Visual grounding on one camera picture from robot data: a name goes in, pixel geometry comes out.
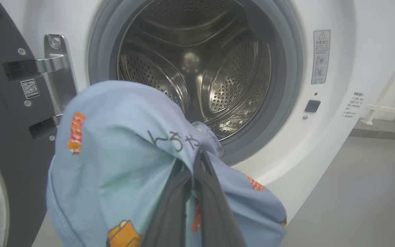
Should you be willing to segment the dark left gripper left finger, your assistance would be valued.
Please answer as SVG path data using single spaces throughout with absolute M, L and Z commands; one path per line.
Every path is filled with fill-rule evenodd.
M 185 247 L 186 203 L 191 191 L 191 172 L 183 161 L 176 159 L 142 239 L 142 247 Z

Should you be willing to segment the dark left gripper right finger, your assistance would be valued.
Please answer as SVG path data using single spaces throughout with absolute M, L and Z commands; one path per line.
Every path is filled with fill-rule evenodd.
M 205 148 L 199 148 L 196 153 L 193 179 L 200 203 L 202 246 L 246 247 Z

